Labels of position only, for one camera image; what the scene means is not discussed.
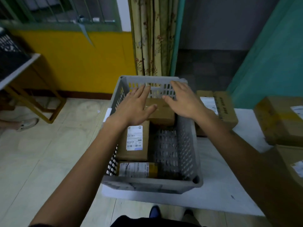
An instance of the table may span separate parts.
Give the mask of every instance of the table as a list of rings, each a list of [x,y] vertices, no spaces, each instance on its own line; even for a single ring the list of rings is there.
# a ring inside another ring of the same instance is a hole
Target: table
[[[239,123],[233,129],[259,152],[271,148],[264,139],[253,110],[235,109]],[[165,194],[115,190],[102,186],[107,197],[160,203],[240,214],[261,215],[263,212],[246,193],[235,175],[208,138],[198,138],[204,184],[183,194]]]
[[[31,58],[17,68],[14,72],[9,74],[5,79],[0,82],[0,90],[4,89],[11,96],[22,102],[25,106],[27,106],[32,112],[38,115],[41,119],[43,119],[47,123],[53,123],[64,104],[66,103],[66,99],[62,98],[55,88],[49,83],[49,81],[45,78],[45,76],[41,75],[37,69],[34,67],[34,62],[41,57],[39,53],[30,54]],[[33,97],[31,97],[26,91],[24,91],[15,81],[14,79],[19,76],[25,69],[31,67],[33,71],[41,78],[41,80],[49,87],[51,92],[60,100],[60,104],[56,109],[48,109],[44,108],[40,105]],[[47,118],[42,112],[52,113],[50,118]]]

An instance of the left hand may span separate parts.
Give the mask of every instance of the left hand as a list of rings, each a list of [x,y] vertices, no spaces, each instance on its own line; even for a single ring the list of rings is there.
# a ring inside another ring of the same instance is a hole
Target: left hand
[[[108,119],[117,121],[125,127],[138,126],[143,123],[157,109],[156,104],[145,109],[150,89],[150,86],[145,87],[144,85],[134,88],[132,92],[127,93],[115,113]]]

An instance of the floral curtain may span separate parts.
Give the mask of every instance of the floral curtain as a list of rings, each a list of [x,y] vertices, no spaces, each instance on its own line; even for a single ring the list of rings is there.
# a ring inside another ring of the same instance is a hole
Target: floral curtain
[[[139,76],[169,76],[179,0],[129,0]]]

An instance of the shoe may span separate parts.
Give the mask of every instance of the shoe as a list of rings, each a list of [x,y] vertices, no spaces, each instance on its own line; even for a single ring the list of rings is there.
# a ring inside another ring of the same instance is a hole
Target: shoe
[[[22,121],[21,126],[19,127],[19,129],[17,129],[17,131],[24,131],[26,129],[32,128],[33,126],[35,126],[37,123],[39,122],[38,118],[32,118],[32,119],[27,119]]]
[[[149,212],[149,218],[162,218],[159,206],[153,206]]]
[[[193,217],[194,217],[194,212],[193,212],[192,210],[185,210],[184,216],[185,216],[186,214],[189,214],[190,216],[193,216]]]

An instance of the yellow wall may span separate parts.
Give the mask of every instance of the yellow wall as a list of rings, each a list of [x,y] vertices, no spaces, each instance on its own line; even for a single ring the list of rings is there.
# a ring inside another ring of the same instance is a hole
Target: yellow wall
[[[40,72],[59,90],[113,93],[118,77],[135,75],[129,32],[91,32],[93,47],[81,32],[13,31],[31,51],[41,53]],[[17,80],[24,88],[44,89],[28,70]]]

